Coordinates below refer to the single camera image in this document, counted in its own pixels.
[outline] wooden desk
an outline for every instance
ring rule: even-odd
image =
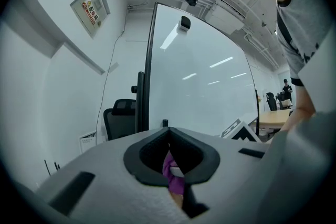
[[[260,128],[280,129],[289,117],[289,109],[267,111],[260,115]]]

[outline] poster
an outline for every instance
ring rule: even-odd
[[[85,2],[82,3],[83,8],[86,11],[86,14],[88,15],[90,21],[92,24],[95,24],[96,21],[98,20],[99,16],[95,11],[95,8],[93,7],[92,1],[91,0],[85,0]]]

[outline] distant person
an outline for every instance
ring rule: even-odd
[[[291,92],[293,92],[292,87],[288,85],[287,79],[284,79],[285,86],[282,89],[282,93],[284,94],[285,100],[290,100],[292,102],[292,95]]]

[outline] purple object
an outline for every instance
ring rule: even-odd
[[[170,167],[178,167],[178,166],[173,158],[173,155],[170,153],[170,151],[168,151],[168,154],[163,162],[162,173],[169,180],[169,190],[176,194],[183,194],[184,178],[174,176],[170,172]]]

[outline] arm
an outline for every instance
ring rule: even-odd
[[[309,119],[314,113],[315,108],[305,87],[296,86],[296,109],[293,111],[281,131],[293,128],[301,120]]]

